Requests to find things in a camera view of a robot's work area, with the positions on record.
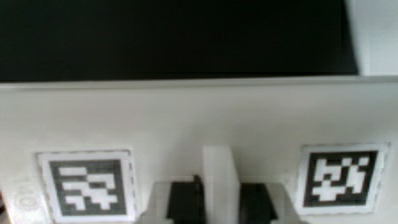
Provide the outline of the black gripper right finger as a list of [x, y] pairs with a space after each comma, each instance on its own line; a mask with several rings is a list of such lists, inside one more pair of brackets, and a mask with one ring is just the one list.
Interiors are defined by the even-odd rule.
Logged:
[[239, 224], [303, 224], [278, 183], [243, 183], [239, 188]]

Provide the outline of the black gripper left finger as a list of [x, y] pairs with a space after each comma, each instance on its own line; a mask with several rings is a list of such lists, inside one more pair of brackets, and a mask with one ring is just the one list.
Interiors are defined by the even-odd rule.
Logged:
[[205, 224], [204, 185], [197, 175], [186, 181], [152, 185], [140, 224]]

